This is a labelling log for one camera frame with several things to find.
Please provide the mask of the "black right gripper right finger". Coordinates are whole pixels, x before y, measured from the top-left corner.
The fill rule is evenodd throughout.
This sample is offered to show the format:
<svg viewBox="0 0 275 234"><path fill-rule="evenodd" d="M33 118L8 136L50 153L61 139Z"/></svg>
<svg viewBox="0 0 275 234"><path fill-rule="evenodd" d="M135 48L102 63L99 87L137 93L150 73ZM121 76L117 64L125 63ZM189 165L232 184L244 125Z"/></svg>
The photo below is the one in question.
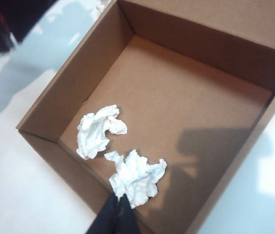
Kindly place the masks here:
<svg viewBox="0 0 275 234"><path fill-rule="evenodd" d="M124 194L116 203L114 215L115 234L139 234L140 229L131 209L128 197Z"/></svg>

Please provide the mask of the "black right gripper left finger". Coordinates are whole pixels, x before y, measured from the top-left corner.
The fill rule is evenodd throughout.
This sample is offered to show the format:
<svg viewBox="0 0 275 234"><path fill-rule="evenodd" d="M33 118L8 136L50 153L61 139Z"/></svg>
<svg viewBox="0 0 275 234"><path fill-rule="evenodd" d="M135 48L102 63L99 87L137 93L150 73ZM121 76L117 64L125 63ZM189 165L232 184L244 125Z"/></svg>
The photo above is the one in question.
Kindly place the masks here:
<svg viewBox="0 0 275 234"><path fill-rule="evenodd" d="M87 234L115 234L117 223L118 198L110 194L106 203L87 230Z"/></svg>

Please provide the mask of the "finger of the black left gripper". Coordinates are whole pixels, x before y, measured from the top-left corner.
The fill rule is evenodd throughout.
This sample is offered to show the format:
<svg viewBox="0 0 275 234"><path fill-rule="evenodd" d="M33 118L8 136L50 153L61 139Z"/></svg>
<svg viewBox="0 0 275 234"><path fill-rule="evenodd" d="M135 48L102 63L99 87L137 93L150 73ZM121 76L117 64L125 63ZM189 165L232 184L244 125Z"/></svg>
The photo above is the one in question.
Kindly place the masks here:
<svg viewBox="0 0 275 234"><path fill-rule="evenodd" d="M0 53L21 43L48 10L46 0L0 0Z"/></svg>

